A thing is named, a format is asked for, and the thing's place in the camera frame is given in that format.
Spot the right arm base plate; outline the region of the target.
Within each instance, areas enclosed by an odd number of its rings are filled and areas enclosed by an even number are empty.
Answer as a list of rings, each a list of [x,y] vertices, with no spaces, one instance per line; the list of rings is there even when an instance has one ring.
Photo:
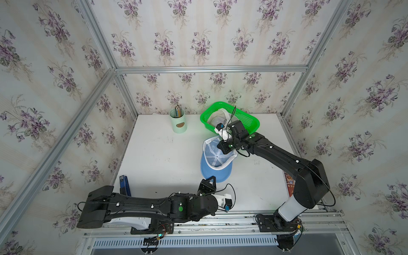
[[[258,214],[255,216],[255,221],[259,227],[261,233],[266,232],[296,232],[301,228],[301,224],[298,219],[291,222],[286,222],[278,214],[263,215]]]

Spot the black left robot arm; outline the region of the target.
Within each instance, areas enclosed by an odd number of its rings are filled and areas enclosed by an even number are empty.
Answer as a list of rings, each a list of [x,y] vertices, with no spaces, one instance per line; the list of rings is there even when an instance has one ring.
[[[77,228],[101,228],[113,219],[150,218],[173,223],[200,221],[203,217],[214,216],[218,201],[214,196],[216,177],[203,179],[198,193],[172,193],[164,198],[136,198],[113,191],[113,186],[103,186],[88,194]]]

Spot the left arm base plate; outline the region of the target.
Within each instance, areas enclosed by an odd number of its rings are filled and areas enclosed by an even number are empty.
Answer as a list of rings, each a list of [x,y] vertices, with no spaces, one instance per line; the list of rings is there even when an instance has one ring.
[[[146,230],[131,228],[130,234],[172,234],[174,232],[174,223],[167,220],[152,220]]]

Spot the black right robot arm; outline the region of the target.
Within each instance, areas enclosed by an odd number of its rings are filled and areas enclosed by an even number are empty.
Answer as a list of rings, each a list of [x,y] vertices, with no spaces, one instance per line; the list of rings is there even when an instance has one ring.
[[[260,133],[250,134],[239,120],[228,125],[219,123],[215,131],[222,137],[217,147],[223,154],[233,150],[246,151],[271,162],[295,181],[293,195],[273,214],[272,222],[277,229],[282,230],[294,223],[300,214],[312,209],[330,192],[325,168],[319,160],[295,156]]]

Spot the beige baseball cap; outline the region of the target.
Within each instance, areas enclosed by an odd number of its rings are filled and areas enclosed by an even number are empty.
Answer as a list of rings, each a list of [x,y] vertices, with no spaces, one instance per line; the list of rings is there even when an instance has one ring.
[[[232,116],[232,113],[229,113],[225,108],[221,108],[213,112],[207,120],[207,123],[213,127],[216,127],[219,124],[227,125],[228,122],[234,122],[238,120],[236,116]]]

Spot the light blue baseball cap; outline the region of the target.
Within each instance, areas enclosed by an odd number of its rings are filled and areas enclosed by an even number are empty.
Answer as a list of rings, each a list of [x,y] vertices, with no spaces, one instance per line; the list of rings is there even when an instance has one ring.
[[[217,183],[226,181],[232,173],[233,161],[237,158],[236,150],[223,154],[217,147],[222,141],[220,137],[209,138],[203,143],[200,170],[205,179],[212,176]]]

